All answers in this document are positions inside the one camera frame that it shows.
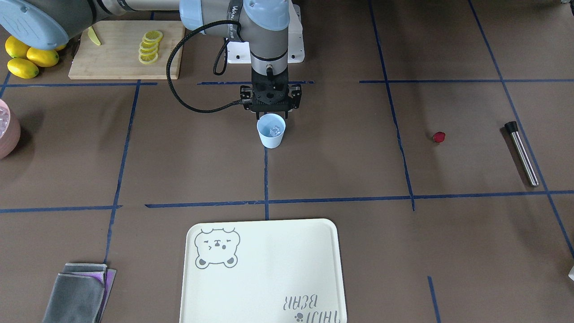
light blue cup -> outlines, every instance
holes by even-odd
[[[277,130],[279,135],[273,136],[273,130]],[[259,132],[259,138],[261,138],[263,146],[267,148],[275,148],[281,144],[281,139],[283,139],[283,134],[285,133],[285,120],[283,120],[283,118],[278,114],[264,114],[257,121],[257,132]]]

folded towel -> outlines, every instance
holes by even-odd
[[[42,323],[93,323],[104,296],[97,278],[58,274]]]
[[[100,323],[115,274],[105,264],[67,263],[56,277],[42,323]]]

blue tape line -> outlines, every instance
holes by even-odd
[[[251,82],[229,81],[229,82],[199,82],[197,85],[250,85]],[[315,81],[290,81],[289,84],[315,84]]]
[[[551,194],[574,194],[571,191],[550,191]],[[436,195],[414,195],[414,199],[439,199],[439,198],[481,198],[481,197],[511,197],[546,195],[544,191],[525,192],[500,192],[500,193],[469,193],[469,194],[436,194]],[[328,202],[361,202],[361,201],[396,201],[411,199],[409,195],[381,196],[381,197],[338,197],[338,198],[301,198],[301,199],[264,199],[259,201],[228,201],[228,202],[195,202],[195,203],[165,203],[146,204],[145,206],[154,208],[163,207],[197,207],[197,206],[225,206],[225,205],[256,205],[256,204],[290,204],[290,203],[328,203]]]
[[[4,83],[2,84],[2,88],[0,89],[0,98],[2,98],[2,96],[4,95],[4,90],[6,89],[6,85],[8,84],[8,80],[10,79],[10,75],[12,75],[12,73],[8,72],[8,74],[6,74],[6,78],[4,79]]]
[[[548,201],[550,202],[550,206],[552,207],[552,211],[554,212],[554,216],[556,217],[556,221],[558,222],[558,226],[560,227],[560,230],[562,231],[562,235],[566,239],[566,245],[568,245],[568,249],[570,250],[570,255],[572,256],[572,258],[574,258],[574,247],[572,246],[572,242],[570,241],[570,238],[568,237],[568,232],[566,232],[566,229],[564,228],[564,224],[562,223],[562,219],[560,218],[560,214],[558,213],[558,209],[556,208],[556,205],[554,204],[554,199],[552,198],[552,196],[550,194],[548,194]]]
[[[437,195],[415,195],[415,199],[435,199],[435,198],[465,198],[465,197],[506,197],[522,195],[546,195],[545,191],[531,192],[502,192],[502,193],[471,193],[471,194],[437,194]]]
[[[389,83],[500,83],[500,80],[475,79],[475,80],[388,80]],[[361,84],[386,83],[384,80],[360,80]]]
[[[391,87],[389,85],[389,78],[387,76],[387,69],[385,67],[385,60],[383,58],[383,49],[381,47],[381,40],[379,39],[379,32],[377,30],[377,22],[375,21],[375,13],[373,12],[373,3],[371,0],[369,0],[369,11],[371,11],[371,21],[373,23],[373,30],[375,32],[375,39],[377,41],[377,48],[379,50],[379,58],[381,60],[381,67],[383,69],[383,77],[385,78],[385,85],[387,88],[387,96],[389,97],[389,105],[391,107],[391,114],[393,115],[393,122],[395,124],[395,128],[397,129],[398,147],[401,151],[402,163],[403,163],[403,167],[405,168],[405,178],[406,178],[406,185],[409,189],[410,203],[411,203],[411,205],[413,207],[413,211],[414,211],[415,206],[414,206],[413,188],[412,188],[412,185],[410,184],[409,169],[406,165],[405,150],[402,147],[401,131],[399,130],[399,127],[398,127],[397,114],[395,113],[394,103],[393,103],[393,95],[391,94]]]
[[[551,195],[560,195],[560,194],[574,194],[574,190],[566,190],[566,191],[548,191]]]
[[[107,257],[108,257],[108,254],[110,253],[111,234],[112,234],[111,228],[114,225],[115,212],[117,210],[118,200],[119,200],[119,192],[122,188],[123,170],[126,166],[127,150],[129,148],[129,145],[130,145],[131,127],[133,126],[133,123],[134,123],[135,107],[137,106],[137,103],[138,103],[140,84],[141,84],[141,80],[138,80],[138,82],[136,83],[136,87],[135,87],[134,101],[131,104],[130,121],[127,125],[126,141],[123,145],[122,162],[121,162],[121,165],[119,167],[118,185],[117,185],[117,188],[115,190],[115,195],[114,195],[114,208],[112,209],[111,214],[110,214],[110,225],[108,226],[107,243],[106,243],[106,256],[104,257],[104,263],[107,262]]]
[[[505,79],[507,83],[574,82],[574,79]]]
[[[64,206],[64,207],[28,207],[24,209],[0,209],[0,213],[26,213],[26,212],[64,212],[86,210],[111,210],[113,205],[99,206]]]
[[[195,202],[195,203],[165,203],[165,204],[146,204],[150,209],[161,209],[164,207],[198,207],[198,206],[226,206],[226,205],[256,205],[265,204],[265,201],[231,201],[231,202]]]
[[[476,10],[474,9],[474,5],[472,4],[472,0],[468,0],[468,4],[470,5],[470,9],[472,10],[472,14],[474,15],[474,18],[476,20],[476,24],[478,25],[478,28],[480,30],[480,34],[482,35],[484,43],[486,44],[486,47],[488,48],[490,58],[492,58],[492,63],[494,63],[494,67],[496,68],[498,76],[502,82],[502,87],[504,88],[504,91],[506,93],[506,97],[508,98],[508,101],[510,103],[510,107],[512,108],[512,111],[514,113],[514,117],[516,118],[516,123],[518,124],[518,127],[520,128],[520,130],[522,132],[522,135],[524,137],[524,141],[525,141],[526,146],[528,147],[528,151],[530,152],[530,155],[532,157],[532,161],[533,161],[534,165],[536,166],[536,170],[538,171],[538,175],[540,176],[540,181],[542,182],[542,186],[544,187],[544,191],[546,192],[546,194],[548,196],[548,201],[550,202],[550,205],[551,205],[552,210],[554,212],[554,216],[556,217],[556,220],[558,221],[558,225],[560,227],[560,230],[562,231],[562,234],[564,236],[564,240],[566,240],[566,244],[568,245],[568,249],[570,250],[570,254],[574,258],[574,248],[572,247],[572,243],[570,241],[570,238],[568,237],[568,233],[564,229],[562,219],[560,218],[558,210],[556,209],[556,207],[554,205],[554,201],[552,199],[550,191],[548,190],[548,186],[546,185],[546,181],[544,180],[544,176],[542,175],[542,172],[540,170],[540,166],[538,165],[538,161],[536,160],[536,156],[534,155],[534,151],[532,150],[532,146],[530,146],[530,141],[528,140],[528,136],[526,135],[526,131],[524,130],[524,127],[522,126],[522,122],[520,121],[520,118],[518,116],[518,112],[516,111],[516,107],[514,106],[514,102],[512,100],[512,97],[510,96],[510,92],[508,91],[508,87],[506,86],[506,81],[502,77],[502,73],[501,73],[500,68],[498,66],[497,60],[494,57],[494,53],[492,52],[492,48],[490,47],[490,43],[488,42],[488,39],[486,38],[486,34],[484,33],[484,29],[482,28],[482,24],[480,23],[480,20],[478,19],[478,15],[476,14]]]
[[[500,83],[501,80],[493,79],[453,79],[453,80],[388,80],[389,83]],[[544,82],[574,82],[574,79],[505,79],[507,83],[544,83]],[[385,80],[360,80],[360,84],[385,83]]]
[[[7,84],[6,87],[73,87],[73,86],[155,86],[157,82],[146,83],[43,83],[43,84]]]
[[[268,172],[268,165],[269,163],[267,162],[267,147],[264,147],[265,150],[265,170],[263,172],[263,183],[265,185],[265,220],[269,220],[269,172]]]
[[[326,203],[326,202],[360,202],[360,201],[395,201],[411,199],[411,196],[387,196],[387,197],[336,197],[336,198],[300,198],[300,199],[270,199],[269,204],[288,203]]]
[[[432,277],[426,277],[429,280],[430,296],[432,297],[432,305],[435,307],[436,323],[440,323],[439,304],[436,302],[435,286],[432,283]]]

gray cloth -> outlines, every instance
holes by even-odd
[[[66,271],[106,271],[106,264],[74,264],[67,263],[64,266],[64,272]]]
[[[42,323],[93,323],[103,296],[94,277],[58,274]]]

stainless steel rod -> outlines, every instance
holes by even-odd
[[[514,147],[518,152],[518,156],[520,157],[520,162],[522,163],[522,167],[526,172],[526,177],[530,182],[532,187],[538,186],[538,179],[536,178],[536,173],[532,168],[532,163],[530,163],[530,158],[526,153],[526,149],[524,149],[524,145],[522,144],[522,140],[520,139],[520,134],[518,133],[518,125],[516,121],[508,122],[505,125],[506,130],[508,131],[510,137],[512,137],[512,142],[514,143]]]

